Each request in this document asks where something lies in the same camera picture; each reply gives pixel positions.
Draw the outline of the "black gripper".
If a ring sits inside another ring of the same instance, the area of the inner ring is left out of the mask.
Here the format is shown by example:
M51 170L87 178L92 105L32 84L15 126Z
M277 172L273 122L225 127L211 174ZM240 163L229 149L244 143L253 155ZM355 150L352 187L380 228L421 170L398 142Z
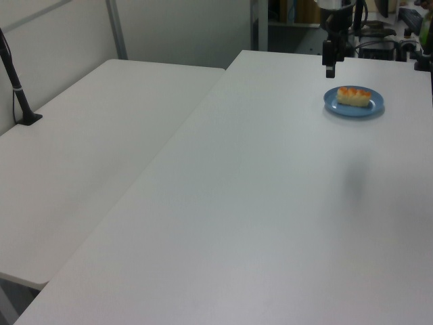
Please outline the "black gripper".
M353 5L340 9L320 8L320 27L327 33L322 47L322 65L325 66L325 76L329 79L335 77L336 61L344 61L348 32L353 22L353 9Z

